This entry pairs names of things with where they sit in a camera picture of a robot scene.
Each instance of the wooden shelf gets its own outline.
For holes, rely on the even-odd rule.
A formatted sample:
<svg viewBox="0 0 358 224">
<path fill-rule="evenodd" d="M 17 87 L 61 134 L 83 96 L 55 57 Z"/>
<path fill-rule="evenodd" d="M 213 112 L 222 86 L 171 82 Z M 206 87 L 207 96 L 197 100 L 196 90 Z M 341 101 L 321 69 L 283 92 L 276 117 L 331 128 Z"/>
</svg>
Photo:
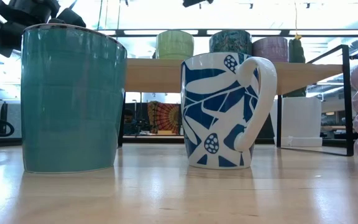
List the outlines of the wooden shelf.
<svg viewBox="0 0 358 224">
<path fill-rule="evenodd" d="M 130 58 L 125 91 L 179 93 L 182 60 Z M 282 95 L 342 73 L 342 65 L 274 63 L 277 94 Z"/>
</svg>

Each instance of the wooden tabletop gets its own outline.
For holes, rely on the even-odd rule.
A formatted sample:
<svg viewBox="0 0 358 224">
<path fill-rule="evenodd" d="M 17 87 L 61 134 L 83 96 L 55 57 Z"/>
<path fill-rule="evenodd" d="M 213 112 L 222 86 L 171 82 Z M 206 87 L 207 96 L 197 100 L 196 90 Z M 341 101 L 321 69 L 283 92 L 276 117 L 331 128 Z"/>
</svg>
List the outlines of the wooden tabletop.
<svg viewBox="0 0 358 224">
<path fill-rule="evenodd" d="M 179 93 L 182 60 L 130 58 L 125 89 L 128 92 Z M 277 94 L 282 95 L 342 73 L 342 65 L 274 63 Z"/>
<path fill-rule="evenodd" d="M 251 168 L 212 170 L 190 167 L 184 144 L 124 144 L 114 168 L 51 175 L 5 147 L 0 223 L 358 224 L 358 157 L 256 145 Z"/>
</svg>

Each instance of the green ceramic pot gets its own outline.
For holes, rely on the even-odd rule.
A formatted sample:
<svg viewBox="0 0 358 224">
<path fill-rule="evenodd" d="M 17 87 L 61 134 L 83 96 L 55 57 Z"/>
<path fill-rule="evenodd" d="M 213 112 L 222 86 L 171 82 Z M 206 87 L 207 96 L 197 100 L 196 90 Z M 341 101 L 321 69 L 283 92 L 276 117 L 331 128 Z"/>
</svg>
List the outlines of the green ceramic pot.
<svg viewBox="0 0 358 224">
<path fill-rule="evenodd" d="M 156 57 L 160 59 L 187 59 L 194 53 L 194 38 L 180 30 L 168 30 L 157 36 Z"/>
<path fill-rule="evenodd" d="M 117 149 L 126 49 L 65 24 L 25 30 L 22 46 L 24 169 L 79 172 L 111 167 Z"/>
<path fill-rule="evenodd" d="M 223 30 L 209 39 L 209 52 L 238 52 L 252 55 L 252 36 L 244 30 Z"/>
</svg>

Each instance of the white mug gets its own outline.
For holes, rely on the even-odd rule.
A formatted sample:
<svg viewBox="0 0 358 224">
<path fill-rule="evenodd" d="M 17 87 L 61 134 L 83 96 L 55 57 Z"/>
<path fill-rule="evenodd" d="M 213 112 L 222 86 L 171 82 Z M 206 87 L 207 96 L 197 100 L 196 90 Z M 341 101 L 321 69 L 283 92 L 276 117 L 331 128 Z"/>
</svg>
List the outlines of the white mug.
<svg viewBox="0 0 358 224">
<path fill-rule="evenodd" d="M 189 164 L 208 169 L 249 167 L 276 89 L 276 69 L 265 58 L 216 52 L 185 60 L 181 114 Z"/>
</svg>

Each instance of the blue flower pattern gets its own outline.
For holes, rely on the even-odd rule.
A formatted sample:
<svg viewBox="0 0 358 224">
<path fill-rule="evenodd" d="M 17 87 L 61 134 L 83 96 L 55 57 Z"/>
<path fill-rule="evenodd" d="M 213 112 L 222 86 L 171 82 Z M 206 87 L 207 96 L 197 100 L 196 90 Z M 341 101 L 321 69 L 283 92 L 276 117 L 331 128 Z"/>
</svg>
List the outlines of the blue flower pattern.
<svg viewBox="0 0 358 224">
<path fill-rule="evenodd" d="M 182 118 L 185 129 L 185 144 L 189 160 L 201 165 L 218 165 L 219 167 L 244 166 L 247 154 L 252 156 L 254 147 L 248 152 L 234 149 L 234 140 L 244 132 L 255 110 L 258 85 L 243 87 L 236 80 L 236 68 L 244 62 L 244 54 L 228 54 L 222 62 L 227 70 L 206 68 L 189 69 L 182 66 Z M 222 89 L 200 92 L 197 85 L 205 84 L 214 78 L 233 80 Z M 259 76 L 254 72 L 256 84 Z"/>
</svg>

